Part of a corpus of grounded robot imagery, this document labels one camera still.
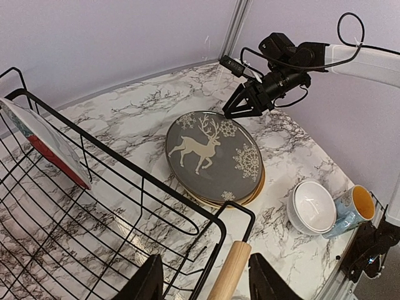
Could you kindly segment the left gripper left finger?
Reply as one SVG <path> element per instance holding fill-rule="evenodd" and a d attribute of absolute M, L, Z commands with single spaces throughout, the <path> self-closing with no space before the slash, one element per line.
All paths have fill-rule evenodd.
<path fill-rule="evenodd" d="M 150 255 L 112 300 L 157 300 L 163 298 L 163 263 L 159 254 Z"/>

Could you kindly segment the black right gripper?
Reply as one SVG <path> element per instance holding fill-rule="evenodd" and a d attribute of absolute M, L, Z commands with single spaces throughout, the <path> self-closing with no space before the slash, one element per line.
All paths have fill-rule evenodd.
<path fill-rule="evenodd" d="M 244 84 L 240 84 L 223 106 L 222 111 L 226 119 L 250 118 L 261 116 L 264 111 L 275 108 L 287 108 L 303 100 L 308 95 L 311 77 L 306 72 L 291 70 L 277 70 L 267 73 L 263 77 L 254 76 L 249 80 L 248 92 Z M 277 99 L 283 99 L 286 94 L 300 87 L 305 95 L 289 104 L 276 106 Z"/>

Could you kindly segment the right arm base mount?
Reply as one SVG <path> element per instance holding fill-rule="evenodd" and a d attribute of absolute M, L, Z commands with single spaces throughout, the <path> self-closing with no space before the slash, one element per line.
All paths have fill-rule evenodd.
<path fill-rule="evenodd" d="M 399 226 L 387 222 L 384 216 L 378 227 L 368 221 L 357 228 L 339 269 L 348 280 L 357 283 L 363 271 L 398 243 Z"/>

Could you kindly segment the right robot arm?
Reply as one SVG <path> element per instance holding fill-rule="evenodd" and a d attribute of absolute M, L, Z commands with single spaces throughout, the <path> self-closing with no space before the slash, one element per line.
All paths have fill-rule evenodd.
<path fill-rule="evenodd" d="M 292 89 L 308 90 L 311 71 L 399 87 L 399 55 L 362 43 L 353 47 L 321 42 L 295 46 L 285 34 L 274 32 L 260 43 L 255 55 L 267 60 L 270 72 L 249 76 L 237 87 L 222 109 L 228 119 L 260 116 L 278 108 L 276 101 Z"/>

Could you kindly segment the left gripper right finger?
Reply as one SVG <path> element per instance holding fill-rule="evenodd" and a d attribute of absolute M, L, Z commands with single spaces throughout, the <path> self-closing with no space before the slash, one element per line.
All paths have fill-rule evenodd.
<path fill-rule="evenodd" d="M 301 299 L 266 261 L 261 253 L 251 254 L 248 266 L 251 300 Z"/>

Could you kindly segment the black wire dish rack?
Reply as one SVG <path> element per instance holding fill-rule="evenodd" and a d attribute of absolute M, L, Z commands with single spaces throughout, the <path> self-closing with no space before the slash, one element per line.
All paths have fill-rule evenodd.
<path fill-rule="evenodd" d="M 222 214 L 186 199 L 164 138 L 175 118 L 214 109 L 232 84 L 216 64 L 176 71 L 63 111 L 21 86 L 79 156 L 91 189 L 53 166 L 1 115 L 1 298 L 111 299 L 158 254 L 161 299 L 206 299 L 229 248 Z"/>

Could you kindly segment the red teal floral plate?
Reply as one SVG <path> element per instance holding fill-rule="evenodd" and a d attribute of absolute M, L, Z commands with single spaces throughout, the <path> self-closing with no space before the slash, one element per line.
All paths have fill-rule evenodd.
<path fill-rule="evenodd" d="M 91 189 L 89 176 L 75 150 L 42 116 L 5 98 L 1 99 L 1 109 L 42 156 L 77 185 Z"/>

